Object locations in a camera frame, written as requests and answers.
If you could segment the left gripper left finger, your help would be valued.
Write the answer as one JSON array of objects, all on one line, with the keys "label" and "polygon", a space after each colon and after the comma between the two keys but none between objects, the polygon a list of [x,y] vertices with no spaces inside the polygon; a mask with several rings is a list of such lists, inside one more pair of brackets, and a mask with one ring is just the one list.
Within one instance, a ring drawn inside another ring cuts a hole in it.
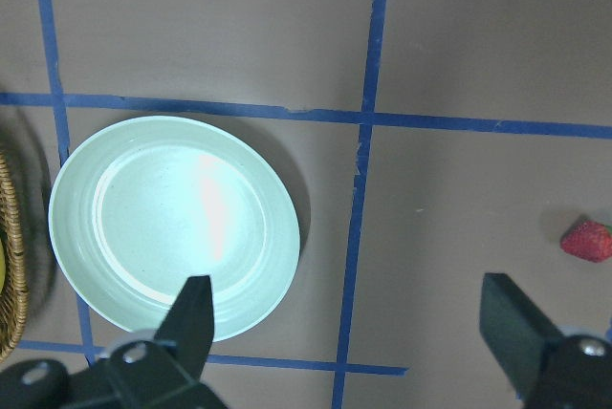
[{"label": "left gripper left finger", "polygon": [[177,295],[154,341],[199,380],[214,337],[212,285],[208,275],[190,276]]}]

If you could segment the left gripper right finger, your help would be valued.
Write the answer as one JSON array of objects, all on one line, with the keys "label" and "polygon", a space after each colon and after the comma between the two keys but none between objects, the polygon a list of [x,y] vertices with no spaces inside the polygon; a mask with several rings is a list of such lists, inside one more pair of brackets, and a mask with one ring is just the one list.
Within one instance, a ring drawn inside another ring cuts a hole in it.
[{"label": "left gripper right finger", "polygon": [[487,272],[479,332],[518,393],[530,393],[564,334],[506,273]]}]

